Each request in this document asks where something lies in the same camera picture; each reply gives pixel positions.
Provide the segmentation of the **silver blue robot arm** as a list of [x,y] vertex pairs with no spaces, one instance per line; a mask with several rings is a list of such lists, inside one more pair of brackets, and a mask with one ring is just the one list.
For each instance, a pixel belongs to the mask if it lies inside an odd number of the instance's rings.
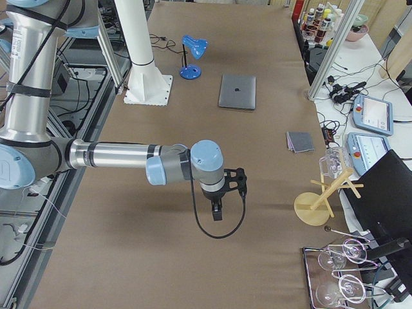
[[221,220],[228,176],[215,142],[183,145],[85,142],[46,132],[57,40],[70,28],[83,30],[97,16],[95,1],[9,1],[14,33],[8,97],[1,128],[1,187],[19,189],[44,176],[81,167],[143,168],[152,185],[198,180]]

